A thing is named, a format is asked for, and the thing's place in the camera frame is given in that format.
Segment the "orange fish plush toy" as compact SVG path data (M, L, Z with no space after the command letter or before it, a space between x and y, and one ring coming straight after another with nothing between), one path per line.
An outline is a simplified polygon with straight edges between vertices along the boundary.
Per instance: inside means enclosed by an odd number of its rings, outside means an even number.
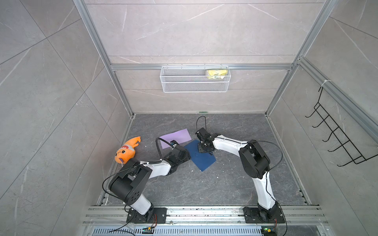
M134 137L126 141L115 153L115 161L119 164L126 164L135 156L135 148L141 142L141 137Z

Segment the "aluminium mounting rail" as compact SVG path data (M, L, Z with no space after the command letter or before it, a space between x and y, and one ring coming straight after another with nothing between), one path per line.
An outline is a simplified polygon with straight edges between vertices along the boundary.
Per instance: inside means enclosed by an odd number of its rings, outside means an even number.
M146 222L125 206L89 207L83 236L331 236L319 206L283 206L269 222L244 206L158 206Z

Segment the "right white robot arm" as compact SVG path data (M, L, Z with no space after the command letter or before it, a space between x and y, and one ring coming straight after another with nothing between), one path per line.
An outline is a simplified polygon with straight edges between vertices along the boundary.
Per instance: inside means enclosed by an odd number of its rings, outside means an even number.
M212 153L223 150L240 157L243 169L253 179L258 194L258 216L263 222L273 220L279 210L270 182L270 159L257 140L239 141L205 129L196 132L199 151Z

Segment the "purple envelope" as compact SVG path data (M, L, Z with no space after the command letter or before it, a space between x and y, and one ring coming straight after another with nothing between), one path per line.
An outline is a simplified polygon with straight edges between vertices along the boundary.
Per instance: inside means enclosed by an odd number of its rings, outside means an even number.
M179 144L192 140L187 129L182 129L173 133L165 134L165 135L160 136L160 138L163 140L166 140L169 143L174 140Z

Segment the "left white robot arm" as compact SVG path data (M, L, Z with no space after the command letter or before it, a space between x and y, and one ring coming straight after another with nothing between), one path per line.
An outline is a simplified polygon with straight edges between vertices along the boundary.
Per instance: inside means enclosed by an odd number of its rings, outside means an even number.
M117 198L135 210L144 221L154 217L154 205L143 195L149 179L169 176L178 167L191 159L189 151L183 146L175 146L163 159L154 162L130 159L113 177L108 188Z

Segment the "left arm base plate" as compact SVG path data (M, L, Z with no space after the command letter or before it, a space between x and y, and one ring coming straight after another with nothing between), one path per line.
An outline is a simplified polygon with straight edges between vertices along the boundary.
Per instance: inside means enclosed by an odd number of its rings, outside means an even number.
M154 224L164 224L167 217L167 208L165 207L155 207L148 210L145 214L140 214L134 209L128 210L127 223L154 223Z

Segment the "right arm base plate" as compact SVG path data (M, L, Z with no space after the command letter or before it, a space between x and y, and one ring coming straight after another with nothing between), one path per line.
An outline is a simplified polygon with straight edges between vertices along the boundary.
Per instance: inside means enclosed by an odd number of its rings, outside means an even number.
M266 210L259 207L244 207L243 214L245 222L249 224L284 224L286 220L284 214L279 207L273 207Z

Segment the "dark blue envelope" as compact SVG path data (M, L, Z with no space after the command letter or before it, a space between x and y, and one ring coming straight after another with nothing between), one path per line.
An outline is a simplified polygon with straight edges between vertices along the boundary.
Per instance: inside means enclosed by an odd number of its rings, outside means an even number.
M185 148L189 151L192 162L198 167L200 171L204 172L216 162L216 158L212 154L209 154L207 152L200 153L198 149L198 145L200 144L200 141L193 140L192 142L185 145Z

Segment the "yellow item in basket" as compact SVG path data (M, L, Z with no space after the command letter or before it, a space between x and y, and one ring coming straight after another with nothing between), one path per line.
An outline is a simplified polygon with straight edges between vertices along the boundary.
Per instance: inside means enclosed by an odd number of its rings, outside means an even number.
M205 75L208 79L224 79L228 76L227 69L209 69L205 71Z

